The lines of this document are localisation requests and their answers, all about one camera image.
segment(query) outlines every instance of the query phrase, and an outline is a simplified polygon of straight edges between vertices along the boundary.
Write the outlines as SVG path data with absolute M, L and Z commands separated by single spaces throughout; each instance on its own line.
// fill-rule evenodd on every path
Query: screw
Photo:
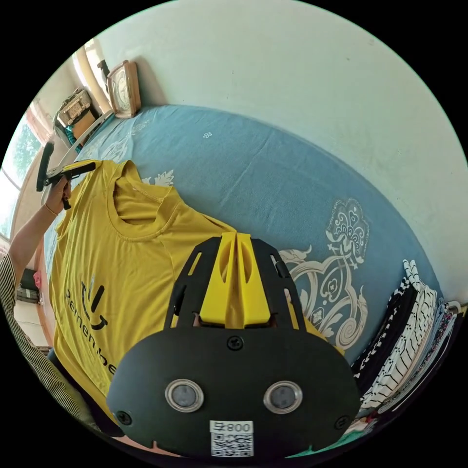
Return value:
M 117 411 L 116 418 L 124 426 L 129 426 L 132 423 L 132 419 L 129 414 L 125 411 Z
M 343 429 L 343 427 L 348 424 L 350 421 L 350 417 L 349 416 L 341 416 L 340 418 L 338 418 L 335 422 L 335 429 L 337 430 L 341 430 Z
M 239 351 L 244 346 L 242 338 L 240 336 L 231 336 L 228 340 L 228 348 L 231 351 Z

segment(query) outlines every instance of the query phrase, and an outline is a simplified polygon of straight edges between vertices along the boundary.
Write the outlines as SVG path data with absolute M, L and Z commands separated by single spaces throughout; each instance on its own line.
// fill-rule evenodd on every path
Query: window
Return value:
M 23 116 L 13 133 L 0 170 L 0 235 L 7 240 L 21 187 L 40 149 L 41 143 Z

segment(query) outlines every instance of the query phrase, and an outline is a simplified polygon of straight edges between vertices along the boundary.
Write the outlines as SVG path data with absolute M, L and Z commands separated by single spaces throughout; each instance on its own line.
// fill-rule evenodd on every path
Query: clock face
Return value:
M 130 99 L 128 96 L 127 79 L 124 70 L 116 73 L 114 77 L 114 98 L 120 110 L 130 109 Z

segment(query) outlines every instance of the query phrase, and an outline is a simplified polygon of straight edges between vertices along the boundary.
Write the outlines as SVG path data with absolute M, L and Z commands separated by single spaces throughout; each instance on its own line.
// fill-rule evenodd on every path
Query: smiley face logo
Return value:
M 91 303 L 91 309 L 90 309 L 91 314 L 94 314 L 96 312 L 99 301 L 101 300 L 102 295 L 104 294 L 104 291 L 105 291 L 104 286 L 99 286 L 99 289 L 97 290 L 97 293 L 94 296 L 93 302 Z M 89 289 L 89 292 L 88 292 L 88 297 L 87 297 L 88 301 L 90 300 L 90 297 L 91 297 L 91 288 Z M 102 315 L 100 315 L 99 316 L 100 322 L 97 325 L 94 325 L 91 323 L 91 317 L 89 316 L 88 310 L 86 308 L 86 285 L 83 282 L 81 282 L 81 302 L 83 304 L 84 313 L 86 314 L 86 316 L 88 317 L 88 320 L 90 321 L 91 328 L 93 330 L 102 330 L 108 324 L 108 322 Z

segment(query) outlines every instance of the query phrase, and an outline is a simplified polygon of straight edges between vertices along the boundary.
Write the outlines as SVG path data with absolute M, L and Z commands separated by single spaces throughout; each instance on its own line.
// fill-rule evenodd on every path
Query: striped sleeve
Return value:
M 5 311 L 11 333 L 15 337 L 21 353 L 29 363 L 41 383 L 55 400 L 73 417 L 99 430 L 89 411 L 88 405 L 31 340 L 25 335 L 14 318 L 13 309 L 16 302 L 16 281 L 13 264 L 9 255 L 0 260 L 0 300 Z

